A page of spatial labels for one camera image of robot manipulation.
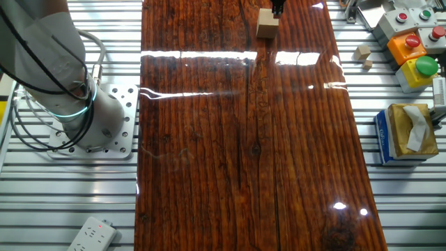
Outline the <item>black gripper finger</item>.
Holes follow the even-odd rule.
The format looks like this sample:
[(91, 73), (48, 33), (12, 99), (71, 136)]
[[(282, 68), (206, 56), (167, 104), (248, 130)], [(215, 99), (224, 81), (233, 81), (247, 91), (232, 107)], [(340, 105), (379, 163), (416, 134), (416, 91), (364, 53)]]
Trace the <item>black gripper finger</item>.
[(284, 4), (286, 0), (270, 0), (272, 3), (273, 15), (280, 16), (284, 12)]

